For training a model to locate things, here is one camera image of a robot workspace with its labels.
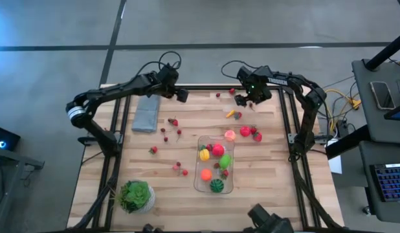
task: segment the clear plastic container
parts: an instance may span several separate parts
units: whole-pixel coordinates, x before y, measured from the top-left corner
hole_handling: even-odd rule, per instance
[[[233,163],[234,163],[234,141],[224,136],[201,136],[199,138],[197,148],[206,146],[208,144],[215,145],[220,144],[224,147],[224,155],[231,157],[231,163],[227,167],[228,177],[226,179],[221,178],[222,171],[220,168],[214,168],[214,164],[220,161],[220,157],[213,155],[210,152],[210,158],[206,161],[202,161],[199,157],[199,150],[197,150],[197,160],[195,164],[195,177],[194,177],[194,188],[199,192],[210,192],[213,194],[229,194],[233,191]],[[212,178],[209,181],[204,181],[201,178],[201,172],[204,169],[212,171]],[[210,182],[213,179],[221,179],[223,181],[223,190],[219,193],[215,193],[210,189]]]

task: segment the keyboard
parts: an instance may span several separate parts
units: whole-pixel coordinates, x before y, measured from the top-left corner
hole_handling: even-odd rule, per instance
[[[381,200],[400,201],[400,164],[371,165],[371,170]]]

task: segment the phone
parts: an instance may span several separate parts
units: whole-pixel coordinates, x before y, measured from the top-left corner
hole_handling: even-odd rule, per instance
[[[379,109],[394,109],[394,102],[390,90],[385,82],[370,82],[371,90]]]

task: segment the gray towel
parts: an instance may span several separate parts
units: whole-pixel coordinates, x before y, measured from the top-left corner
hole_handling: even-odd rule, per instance
[[[157,117],[159,114],[160,96],[153,94],[151,97],[141,96],[138,102],[133,126],[136,132],[151,133],[157,130]]]

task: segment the concrete floor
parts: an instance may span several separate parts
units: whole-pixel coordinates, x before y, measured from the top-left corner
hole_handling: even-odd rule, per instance
[[[120,0],[0,0],[0,46],[108,45],[119,6]],[[117,44],[358,43],[389,42],[398,35],[396,0],[133,0],[124,9]],[[324,86],[351,76],[351,61],[371,58],[381,49],[176,51],[183,57],[179,83],[232,83],[235,80],[223,77],[220,67],[241,59],[300,73]],[[107,83],[129,80],[142,64],[157,60],[163,52],[115,51]],[[85,134],[71,126],[65,104],[98,86],[106,54],[106,50],[0,52],[0,126],[21,135],[20,153],[46,161],[43,170],[31,175],[28,188],[21,185],[6,232],[65,228],[83,152],[76,138]],[[393,58],[399,59],[400,51]],[[233,65],[227,72],[236,69]],[[353,82],[333,87],[347,93]],[[327,103],[336,97],[329,95]],[[343,105],[339,102],[337,109]],[[347,118],[357,128],[365,124],[362,108]],[[400,224],[361,213],[366,205],[362,188],[338,186],[337,194],[347,227],[400,232]]]

